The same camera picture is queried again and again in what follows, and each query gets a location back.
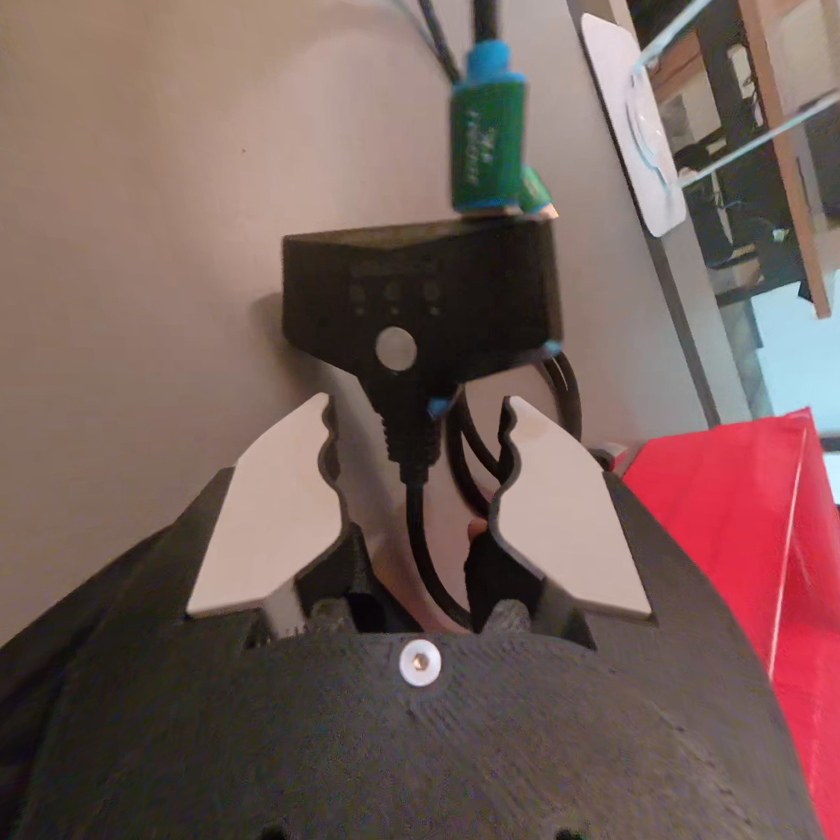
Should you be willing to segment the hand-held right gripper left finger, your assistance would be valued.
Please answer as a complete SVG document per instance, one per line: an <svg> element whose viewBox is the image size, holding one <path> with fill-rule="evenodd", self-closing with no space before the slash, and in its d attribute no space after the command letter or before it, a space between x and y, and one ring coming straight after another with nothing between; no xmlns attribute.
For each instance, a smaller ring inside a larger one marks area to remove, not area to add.
<svg viewBox="0 0 840 840"><path fill-rule="evenodd" d="M321 392L240 456L186 605L191 618L258 610L277 635L304 631L304 572L342 538L346 506L329 474L333 401Z"/></svg>

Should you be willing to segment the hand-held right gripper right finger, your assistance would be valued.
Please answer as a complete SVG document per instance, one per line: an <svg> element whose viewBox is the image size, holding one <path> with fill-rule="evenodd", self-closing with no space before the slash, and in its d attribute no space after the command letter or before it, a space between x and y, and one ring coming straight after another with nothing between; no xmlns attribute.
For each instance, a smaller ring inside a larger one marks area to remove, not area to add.
<svg viewBox="0 0 840 840"><path fill-rule="evenodd" d="M497 543L585 610L652 618L604 470L587 449L517 395L502 404L499 440L511 473L490 505Z"/></svg>

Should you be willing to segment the red plastic bin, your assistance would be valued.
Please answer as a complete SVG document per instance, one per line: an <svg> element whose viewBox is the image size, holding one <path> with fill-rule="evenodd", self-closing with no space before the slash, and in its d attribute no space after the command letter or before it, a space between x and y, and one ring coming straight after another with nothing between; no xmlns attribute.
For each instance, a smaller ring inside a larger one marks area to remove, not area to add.
<svg viewBox="0 0 840 840"><path fill-rule="evenodd" d="M838 838L839 529L813 416L648 441L606 476L655 629L595 635L709 748L758 837Z"/></svg>

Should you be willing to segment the black hdmi switch box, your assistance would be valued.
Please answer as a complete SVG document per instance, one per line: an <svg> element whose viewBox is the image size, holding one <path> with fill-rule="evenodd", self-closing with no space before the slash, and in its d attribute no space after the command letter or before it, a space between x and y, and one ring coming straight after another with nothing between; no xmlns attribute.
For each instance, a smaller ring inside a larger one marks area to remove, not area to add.
<svg viewBox="0 0 840 840"><path fill-rule="evenodd" d="M469 613L430 556L424 488L444 432L481 455L464 385L541 364L561 426L582 436L581 398L565 358L560 282L546 217L363 227L282 242L282 332L296 349L352 374L383 424L406 488L406 530L436 606L463 628Z"/></svg>

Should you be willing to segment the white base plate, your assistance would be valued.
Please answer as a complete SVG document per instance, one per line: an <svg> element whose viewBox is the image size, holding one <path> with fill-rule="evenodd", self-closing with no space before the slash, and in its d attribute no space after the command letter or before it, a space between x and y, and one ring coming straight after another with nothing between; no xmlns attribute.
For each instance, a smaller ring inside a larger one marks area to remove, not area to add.
<svg viewBox="0 0 840 840"><path fill-rule="evenodd" d="M687 209L641 49L625 28L593 14L582 15L581 34L637 209L662 238Z"/></svg>

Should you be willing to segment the clear acrylic bracket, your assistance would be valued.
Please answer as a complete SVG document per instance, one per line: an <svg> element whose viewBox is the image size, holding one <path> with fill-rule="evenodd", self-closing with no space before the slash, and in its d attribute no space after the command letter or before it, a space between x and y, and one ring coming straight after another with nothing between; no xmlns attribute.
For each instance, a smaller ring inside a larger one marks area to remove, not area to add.
<svg viewBox="0 0 840 840"><path fill-rule="evenodd" d="M667 173L665 167L666 158L658 151L656 145L658 138L664 136L664 131L654 126L654 121L647 117L643 109L646 92L652 92L653 90L649 80L648 69L658 62L659 58L672 45L677 36L689 27L710 4L710 1L689 2L639 52L638 57L628 71L625 87L625 111L628 124L638 152L646 167L656 174L658 182L665 190L667 196L684 191L687 187L719 171L723 166L729 165L746 154L774 141L776 138L781 137L782 134L787 133L794 127L802 125L806 120L815 117L818 113L837 104L839 100L839 90L837 88L833 89L814 100L807 108L800 108L796 113L791 114L782 122L777 122L776 124L772 124L770 121L766 122L768 126L767 131L709 164L706 168L699 170L696 174L670 175Z"/></svg>

